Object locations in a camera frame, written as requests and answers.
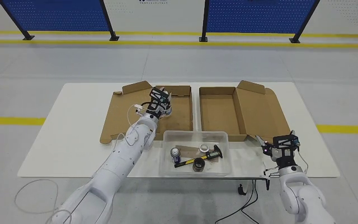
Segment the black cable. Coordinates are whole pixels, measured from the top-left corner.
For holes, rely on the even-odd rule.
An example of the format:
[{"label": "black cable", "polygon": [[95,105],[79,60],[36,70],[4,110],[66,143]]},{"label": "black cable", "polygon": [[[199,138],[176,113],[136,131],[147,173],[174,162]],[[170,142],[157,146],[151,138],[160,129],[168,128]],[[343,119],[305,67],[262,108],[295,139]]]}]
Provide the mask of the black cable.
[{"label": "black cable", "polygon": [[217,222],[219,222],[219,221],[221,221],[221,220],[224,220],[224,219],[226,219],[226,218],[228,218],[228,217],[230,217],[230,216],[232,216],[233,214],[236,214],[236,213],[238,213],[239,211],[241,211],[242,209],[244,209],[245,208],[245,206],[250,202],[250,200],[251,200],[251,198],[252,198],[252,195],[253,195],[253,180],[252,180],[252,191],[251,191],[251,196],[250,196],[250,199],[246,202],[246,204],[244,204],[239,210],[237,210],[236,212],[233,212],[233,213],[231,213],[230,215],[228,215],[228,216],[225,216],[224,218],[221,218],[221,219],[219,219],[219,220],[217,220],[216,222],[215,222],[215,224],[217,223]]},{"label": "black cable", "polygon": [[144,102],[141,104],[141,106],[144,106],[145,104],[155,104],[157,106],[160,106],[161,108],[163,108],[163,110],[165,110],[164,106],[162,106],[161,104],[157,103],[157,102]]},{"label": "black cable", "polygon": [[257,189],[256,189],[256,180],[255,180],[255,185],[254,185],[254,188],[255,188],[255,193],[256,193],[256,199],[251,202],[250,204],[248,204],[247,206],[244,206],[242,209],[241,209],[241,212],[244,213],[248,218],[250,218],[253,222],[255,222],[256,224],[259,224],[256,220],[254,220],[253,218],[251,218],[251,216],[249,216],[248,214],[246,214],[246,212],[244,212],[244,209],[249,207],[251,204],[254,204],[255,202],[257,202],[258,200],[258,194],[257,194]]}]

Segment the black tape roll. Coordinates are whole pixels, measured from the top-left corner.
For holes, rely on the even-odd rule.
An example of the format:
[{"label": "black tape roll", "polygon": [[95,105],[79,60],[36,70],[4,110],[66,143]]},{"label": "black tape roll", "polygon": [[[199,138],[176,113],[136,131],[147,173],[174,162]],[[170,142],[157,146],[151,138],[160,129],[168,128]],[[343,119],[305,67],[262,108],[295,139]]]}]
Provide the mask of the black tape roll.
[{"label": "black tape roll", "polygon": [[196,158],[194,159],[194,162],[192,163],[192,169],[194,172],[202,172],[205,167],[205,161],[202,158]]}]

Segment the white wall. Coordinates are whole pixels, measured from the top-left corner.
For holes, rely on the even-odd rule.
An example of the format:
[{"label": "white wall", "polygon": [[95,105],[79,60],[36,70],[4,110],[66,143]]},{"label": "white wall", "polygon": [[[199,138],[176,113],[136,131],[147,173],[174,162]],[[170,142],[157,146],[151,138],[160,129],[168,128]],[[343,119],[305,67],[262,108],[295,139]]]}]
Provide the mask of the white wall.
[{"label": "white wall", "polygon": [[[105,0],[113,29],[201,32],[205,0]],[[17,27],[0,7],[0,31]],[[321,0],[305,33],[358,34],[358,0]]]},{"label": "white wall", "polygon": [[18,31],[18,28],[10,19],[9,15],[5,12],[4,8],[0,6],[0,31]]},{"label": "white wall", "polygon": [[307,34],[358,34],[358,0],[321,0]]}]

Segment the blue wall panel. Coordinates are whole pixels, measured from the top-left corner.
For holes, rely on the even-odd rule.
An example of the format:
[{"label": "blue wall panel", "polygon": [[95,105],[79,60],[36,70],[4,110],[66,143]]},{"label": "blue wall panel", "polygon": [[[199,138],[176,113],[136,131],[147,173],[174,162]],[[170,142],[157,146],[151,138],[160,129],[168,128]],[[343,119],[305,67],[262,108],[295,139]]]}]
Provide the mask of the blue wall panel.
[{"label": "blue wall panel", "polygon": [[100,0],[3,0],[24,30],[108,31]]},{"label": "blue wall panel", "polygon": [[210,0],[207,32],[296,33],[314,0]]}]

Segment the transparent plastic container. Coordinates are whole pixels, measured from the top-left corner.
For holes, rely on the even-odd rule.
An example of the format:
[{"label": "transparent plastic container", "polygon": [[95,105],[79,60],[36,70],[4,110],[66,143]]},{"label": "transparent plastic container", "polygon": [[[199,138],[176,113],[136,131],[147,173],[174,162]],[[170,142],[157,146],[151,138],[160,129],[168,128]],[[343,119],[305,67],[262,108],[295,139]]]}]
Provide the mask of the transparent plastic container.
[{"label": "transparent plastic container", "polygon": [[[197,158],[202,155],[199,146],[207,144],[210,149],[214,149],[216,144],[222,151],[223,158],[205,160],[205,167],[202,172],[194,172],[192,164],[174,167],[170,151],[177,146],[192,147],[190,153],[181,153],[181,162]],[[231,160],[229,154],[229,139],[226,132],[185,132],[179,130],[167,130],[164,132],[163,148],[161,151],[161,160],[159,164],[159,173],[161,176],[171,177],[206,177],[217,178],[224,177],[231,173]]]}]

